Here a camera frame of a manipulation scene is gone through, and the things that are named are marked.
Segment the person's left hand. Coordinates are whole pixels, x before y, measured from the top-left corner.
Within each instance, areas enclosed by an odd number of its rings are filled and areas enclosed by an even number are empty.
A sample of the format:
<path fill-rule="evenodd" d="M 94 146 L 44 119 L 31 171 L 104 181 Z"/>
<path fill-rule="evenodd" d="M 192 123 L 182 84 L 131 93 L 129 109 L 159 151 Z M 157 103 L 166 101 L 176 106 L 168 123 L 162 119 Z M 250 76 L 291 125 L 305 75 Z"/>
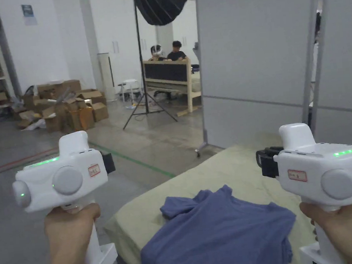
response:
<path fill-rule="evenodd" d="M 54 208 L 45 219 L 53 264 L 84 264 L 94 221 L 100 216 L 100 206 L 91 203 L 77 213 Z"/>

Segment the person's right hand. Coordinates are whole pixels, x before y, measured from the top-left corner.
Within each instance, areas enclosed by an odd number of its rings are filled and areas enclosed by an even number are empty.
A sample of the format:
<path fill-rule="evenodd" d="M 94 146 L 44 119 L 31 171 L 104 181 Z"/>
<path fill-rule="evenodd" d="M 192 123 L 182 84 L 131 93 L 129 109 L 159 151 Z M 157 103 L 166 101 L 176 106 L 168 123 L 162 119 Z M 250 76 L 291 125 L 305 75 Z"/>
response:
<path fill-rule="evenodd" d="M 305 202 L 299 208 L 313 225 L 318 224 L 323 229 L 348 264 L 352 264 L 352 205 L 342 207 L 335 213 Z"/>

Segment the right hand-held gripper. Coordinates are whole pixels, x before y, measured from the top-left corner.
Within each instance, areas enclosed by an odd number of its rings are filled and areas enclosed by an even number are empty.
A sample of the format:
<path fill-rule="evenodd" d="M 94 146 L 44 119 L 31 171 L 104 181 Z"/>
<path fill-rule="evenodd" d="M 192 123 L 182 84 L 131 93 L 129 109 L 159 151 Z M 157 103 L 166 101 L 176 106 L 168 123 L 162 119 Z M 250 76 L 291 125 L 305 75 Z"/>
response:
<path fill-rule="evenodd" d="M 352 205 L 352 145 L 317 143 L 304 123 L 283 125 L 279 134 L 282 146 L 256 152 L 263 176 L 325 212 Z"/>

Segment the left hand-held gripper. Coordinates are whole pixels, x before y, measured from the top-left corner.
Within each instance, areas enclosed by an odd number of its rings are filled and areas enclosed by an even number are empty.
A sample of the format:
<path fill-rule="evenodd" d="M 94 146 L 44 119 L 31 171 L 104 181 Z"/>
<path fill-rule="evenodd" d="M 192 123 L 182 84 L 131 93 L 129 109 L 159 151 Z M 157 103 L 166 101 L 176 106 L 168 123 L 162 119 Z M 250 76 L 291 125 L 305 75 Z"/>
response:
<path fill-rule="evenodd" d="M 58 207 L 77 213 L 95 203 L 93 192 L 108 182 L 108 174 L 114 170 L 110 153 L 91 148 L 86 132 L 73 132 L 60 138 L 56 158 L 16 173 L 12 184 L 14 198 L 27 213 L 46 209 L 51 212 Z M 84 264 L 114 264 L 116 258 L 114 243 L 99 243 L 94 222 Z"/>

